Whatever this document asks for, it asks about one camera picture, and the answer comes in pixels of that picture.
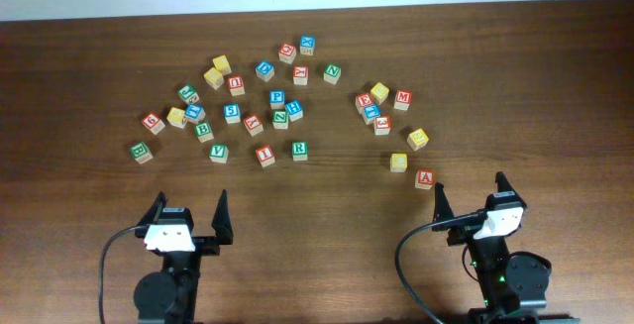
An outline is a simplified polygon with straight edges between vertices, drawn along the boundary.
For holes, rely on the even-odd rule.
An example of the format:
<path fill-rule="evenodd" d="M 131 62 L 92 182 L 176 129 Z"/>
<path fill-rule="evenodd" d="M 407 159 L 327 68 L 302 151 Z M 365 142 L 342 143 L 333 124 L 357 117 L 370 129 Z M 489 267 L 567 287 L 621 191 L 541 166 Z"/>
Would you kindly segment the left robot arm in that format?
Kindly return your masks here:
<path fill-rule="evenodd" d="M 142 217 L 135 236 L 148 251 L 162 258 L 159 271 L 145 275 L 134 291 L 140 323 L 193 323 L 201 276 L 201 260 L 218 256 L 233 244 L 228 194 L 219 197 L 211 228 L 212 236 L 194 236 L 194 221 L 186 207 L 169 207 L 161 192 Z"/>

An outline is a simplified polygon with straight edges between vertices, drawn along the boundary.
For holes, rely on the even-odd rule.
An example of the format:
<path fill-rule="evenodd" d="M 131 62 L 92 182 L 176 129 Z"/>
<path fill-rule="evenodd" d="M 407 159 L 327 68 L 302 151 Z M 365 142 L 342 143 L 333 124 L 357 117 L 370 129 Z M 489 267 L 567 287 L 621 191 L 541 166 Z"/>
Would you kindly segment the green V block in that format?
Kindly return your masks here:
<path fill-rule="evenodd" d="M 212 162 L 226 163 L 229 150 L 224 144 L 213 144 L 210 149 L 209 158 Z"/>

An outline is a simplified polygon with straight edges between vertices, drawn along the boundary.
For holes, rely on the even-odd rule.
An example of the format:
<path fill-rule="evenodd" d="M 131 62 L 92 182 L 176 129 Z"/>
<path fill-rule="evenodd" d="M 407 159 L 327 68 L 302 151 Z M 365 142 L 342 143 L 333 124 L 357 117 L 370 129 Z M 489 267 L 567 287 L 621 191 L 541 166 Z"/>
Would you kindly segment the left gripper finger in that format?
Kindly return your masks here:
<path fill-rule="evenodd" d="M 153 202 L 152 206 L 146 213 L 147 225 L 154 224 L 158 220 L 160 213 L 162 212 L 163 208 L 166 205 L 166 202 L 167 202 L 167 199 L 165 197 L 165 194 L 162 191 L 160 191 L 158 193 L 157 198 Z"/>
<path fill-rule="evenodd" d="M 215 239 L 218 244 L 233 243 L 233 229 L 229 215 L 228 193 L 224 189 L 219 197 L 211 227 L 215 232 Z"/>

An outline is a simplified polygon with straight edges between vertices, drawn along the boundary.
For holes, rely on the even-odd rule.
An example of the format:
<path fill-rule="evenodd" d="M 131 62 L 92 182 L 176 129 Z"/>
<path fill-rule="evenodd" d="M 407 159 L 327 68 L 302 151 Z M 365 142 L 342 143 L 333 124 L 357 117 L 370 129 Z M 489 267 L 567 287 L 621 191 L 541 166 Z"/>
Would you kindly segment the yellow C block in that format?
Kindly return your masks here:
<path fill-rule="evenodd" d="M 391 172 L 405 172 L 408 167 L 407 154 L 394 153 L 390 157 L 390 171 Z"/>

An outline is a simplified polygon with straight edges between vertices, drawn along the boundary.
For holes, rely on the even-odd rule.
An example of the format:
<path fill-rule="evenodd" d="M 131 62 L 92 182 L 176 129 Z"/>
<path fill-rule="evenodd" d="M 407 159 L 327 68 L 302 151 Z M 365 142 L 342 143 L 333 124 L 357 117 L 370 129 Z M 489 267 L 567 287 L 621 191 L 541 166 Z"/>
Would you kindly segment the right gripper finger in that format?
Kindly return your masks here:
<path fill-rule="evenodd" d="M 435 184 L 435 205 L 433 214 L 433 231 L 446 231 L 447 221 L 453 220 L 455 215 L 445 194 L 444 185 L 441 182 Z"/>
<path fill-rule="evenodd" d="M 497 191 L 494 193 L 495 196 L 514 196 L 515 191 L 511 186 L 510 182 L 506 178 L 505 174 L 502 171 L 498 171 L 495 175 L 495 183 L 497 186 Z"/>

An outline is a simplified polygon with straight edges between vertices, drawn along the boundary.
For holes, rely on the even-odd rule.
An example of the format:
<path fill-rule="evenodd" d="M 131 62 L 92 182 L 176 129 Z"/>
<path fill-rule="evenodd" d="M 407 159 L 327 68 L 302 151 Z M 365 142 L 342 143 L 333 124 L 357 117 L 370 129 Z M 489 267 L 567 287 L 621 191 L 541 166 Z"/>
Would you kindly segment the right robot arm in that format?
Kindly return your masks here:
<path fill-rule="evenodd" d="M 447 244 L 465 246 L 470 253 L 483 308 L 468 312 L 470 323 L 579 323 L 566 314 L 541 316 L 552 273 L 547 259 L 508 250 L 506 238 L 521 228 L 527 204 L 503 172 L 495 175 L 496 191 L 478 211 L 454 214 L 444 191 L 435 185 L 434 232 L 448 233 Z"/>

